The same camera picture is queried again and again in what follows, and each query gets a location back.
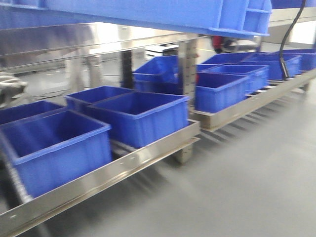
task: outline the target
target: red component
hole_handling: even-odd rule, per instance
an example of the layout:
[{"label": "red component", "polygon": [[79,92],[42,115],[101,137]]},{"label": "red component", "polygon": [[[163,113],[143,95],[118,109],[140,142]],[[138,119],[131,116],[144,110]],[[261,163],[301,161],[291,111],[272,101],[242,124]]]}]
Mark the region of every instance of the red component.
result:
[{"label": "red component", "polygon": [[222,36],[213,36],[212,37],[212,45],[214,49],[222,48],[223,43],[223,37]]}]

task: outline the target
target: epoxy floor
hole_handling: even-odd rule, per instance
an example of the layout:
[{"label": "epoxy floor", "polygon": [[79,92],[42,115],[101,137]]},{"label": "epoxy floor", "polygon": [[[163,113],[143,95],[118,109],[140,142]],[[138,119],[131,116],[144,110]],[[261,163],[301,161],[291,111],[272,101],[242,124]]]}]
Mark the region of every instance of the epoxy floor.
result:
[{"label": "epoxy floor", "polygon": [[[58,90],[67,87],[56,81]],[[36,88],[30,83],[29,92]],[[166,158],[21,236],[314,237],[315,133],[313,82],[308,93],[297,89],[202,132],[187,164]]]}]

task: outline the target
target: white wall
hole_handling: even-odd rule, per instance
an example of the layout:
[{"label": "white wall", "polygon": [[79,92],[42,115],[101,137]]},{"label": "white wall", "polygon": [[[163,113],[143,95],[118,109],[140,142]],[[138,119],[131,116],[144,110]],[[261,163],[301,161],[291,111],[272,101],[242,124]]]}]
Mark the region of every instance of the white wall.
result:
[{"label": "white wall", "polygon": [[316,37],[316,21],[297,23],[292,31],[291,42],[314,44]]}]

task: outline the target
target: stainless steel shelf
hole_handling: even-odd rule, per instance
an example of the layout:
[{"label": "stainless steel shelf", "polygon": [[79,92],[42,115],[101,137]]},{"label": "stainless steel shelf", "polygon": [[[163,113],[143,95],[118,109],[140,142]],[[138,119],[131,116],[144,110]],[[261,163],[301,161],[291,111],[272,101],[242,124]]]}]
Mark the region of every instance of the stainless steel shelf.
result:
[{"label": "stainless steel shelf", "polygon": [[[290,25],[297,12],[298,8],[274,9],[270,17],[269,27]],[[298,20],[298,22],[307,22],[316,20],[316,7],[306,7]]]},{"label": "stainless steel shelf", "polygon": [[316,69],[303,73],[302,75],[296,76],[295,78],[283,83],[276,84],[270,89],[251,96],[238,104],[221,110],[218,113],[211,114],[202,111],[194,111],[191,114],[191,118],[200,121],[202,129],[215,131],[226,124],[229,124],[280,98],[291,90],[308,84],[310,80],[314,78],[316,78]]},{"label": "stainless steel shelf", "polygon": [[110,23],[0,30],[0,70],[196,38],[193,33]]},{"label": "stainless steel shelf", "polygon": [[109,188],[196,141],[199,122],[0,215],[0,236],[13,237]]}]

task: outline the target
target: plastic crate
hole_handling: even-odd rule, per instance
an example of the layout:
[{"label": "plastic crate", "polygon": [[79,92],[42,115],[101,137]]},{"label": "plastic crate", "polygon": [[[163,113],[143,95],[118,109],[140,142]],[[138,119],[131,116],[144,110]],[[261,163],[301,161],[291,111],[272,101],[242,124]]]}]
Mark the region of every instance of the plastic crate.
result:
[{"label": "plastic crate", "polygon": [[163,94],[182,95],[182,89],[177,83],[159,83],[145,80],[134,80],[135,90]]},{"label": "plastic crate", "polygon": [[197,72],[199,73],[206,69],[214,68],[221,65],[224,65],[224,64],[216,64],[216,63],[215,64],[197,64]]},{"label": "plastic crate", "polygon": [[309,71],[316,68],[316,50],[315,49],[289,49],[283,51],[284,55],[302,56],[301,70]]},{"label": "plastic crate", "polygon": [[140,148],[188,125],[188,99],[134,92],[89,106],[89,115],[111,124],[111,139]]},{"label": "plastic crate", "polygon": [[249,58],[252,55],[254,55],[254,53],[220,53],[215,54],[197,66],[199,67],[201,65],[202,67],[202,65],[211,65],[210,67],[213,67],[217,66],[218,64],[235,64],[245,60],[246,58]]},{"label": "plastic crate", "polygon": [[0,125],[36,115],[47,116],[62,110],[65,110],[65,107],[45,100],[11,107],[0,110]]},{"label": "plastic crate", "polygon": [[0,144],[35,198],[111,162],[110,128],[65,111],[2,126]]},{"label": "plastic crate", "polygon": [[92,103],[131,92],[133,92],[132,89],[101,86],[66,95],[65,99],[69,109],[86,114],[86,107]]},{"label": "plastic crate", "polygon": [[75,18],[86,22],[247,38],[266,36],[270,0],[0,0],[4,10]]},{"label": "plastic crate", "polygon": [[136,69],[133,75],[140,81],[178,83],[178,57],[154,57]]},{"label": "plastic crate", "polygon": [[269,66],[223,65],[202,72],[249,76],[246,93],[252,93],[269,84]]},{"label": "plastic crate", "polygon": [[248,76],[198,73],[195,109],[216,113],[246,98]]},{"label": "plastic crate", "polygon": [[[291,77],[301,73],[301,59],[302,56],[291,56],[284,55],[284,60],[288,68],[288,72]],[[277,54],[262,54],[255,55],[247,58],[240,65],[268,65],[269,79],[271,80],[282,80],[282,71],[279,64],[279,58]]]},{"label": "plastic crate", "polygon": [[42,12],[8,11],[7,8],[1,7],[1,3],[2,1],[0,0],[0,30],[91,22],[87,19],[78,20],[75,18],[58,17],[43,14]]},{"label": "plastic crate", "polygon": [[[299,8],[302,0],[271,0],[273,9],[281,8]],[[316,6],[316,0],[307,0],[305,7]]]}]

